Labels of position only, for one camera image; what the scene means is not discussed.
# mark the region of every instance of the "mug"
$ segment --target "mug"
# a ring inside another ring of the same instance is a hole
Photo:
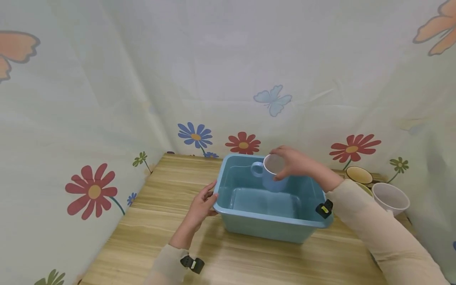
[[[355,182],[368,185],[372,183],[373,177],[369,171],[358,166],[351,166],[345,170],[345,178],[349,178]]]
[[[410,206],[407,195],[391,184],[375,183],[372,186],[372,193],[377,204],[394,216],[399,215]]]
[[[263,186],[271,192],[280,192],[285,189],[289,177],[285,177],[281,181],[274,181],[274,176],[282,171],[285,166],[285,161],[278,155],[268,155],[263,159],[263,162],[254,162],[250,167],[252,175],[261,177]]]

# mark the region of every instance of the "flower stem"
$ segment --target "flower stem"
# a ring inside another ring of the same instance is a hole
[[[117,206],[119,206],[120,210],[122,211],[122,214],[125,215],[125,211],[123,210],[119,202],[117,202],[117,200],[114,197],[109,196],[109,198],[111,198],[111,200],[113,200],[117,204]]]
[[[350,162],[352,162],[352,159],[351,159],[351,158],[350,158],[350,160],[347,162],[347,164],[344,166],[344,168],[342,169],[342,171],[344,171],[344,170],[347,168],[347,166],[350,164]]]
[[[400,171],[396,172],[396,175],[393,176],[393,178],[391,178],[387,183],[390,183],[391,181],[393,181],[394,178],[396,178],[396,176],[399,174]]]
[[[149,169],[149,172],[152,174],[152,171],[150,171],[149,165],[147,164],[147,162],[145,161],[145,159],[144,159],[144,163],[145,163],[145,166],[147,166],[147,169]]]

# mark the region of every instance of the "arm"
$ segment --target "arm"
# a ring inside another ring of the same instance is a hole
[[[271,154],[285,160],[278,180],[306,175],[317,181],[334,203],[334,213],[364,242],[390,285],[449,284],[414,236],[353,181],[344,181],[331,169],[287,146]]]
[[[155,259],[144,285],[179,285],[184,279],[187,269],[182,266],[181,259],[188,255],[193,236],[208,216],[215,216],[212,210],[218,195],[210,192],[216,181],[204,187],[193,199],[187,215],[177,228],[169,243]]]

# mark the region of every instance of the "person's left hand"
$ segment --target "person's left hand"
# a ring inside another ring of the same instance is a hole
[[[214,188],[217,180],[212,182],[209,185],[206,185],[199,193],[195,196],[188,209],[188,213],[184,218],[182,224],[186,225],[189,228],[194,229],[196,232],[199,230],[201,223],[206,219],[206,217],[215,216],[218,213],[213,210],[213,206],[217,201],[218,194],[210,191]]]

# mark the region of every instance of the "blue mug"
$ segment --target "blue mug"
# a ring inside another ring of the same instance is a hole
[[[271,192],[283,191],[286,187],[289,177],[285,177],[281,181],[274,181],[274,176],[279,173],[285,166],[283,158],[278,155],[268,155],[264,158],[263,162],[254,162],[250,171],[255,177],[261,177],[263,186]]]

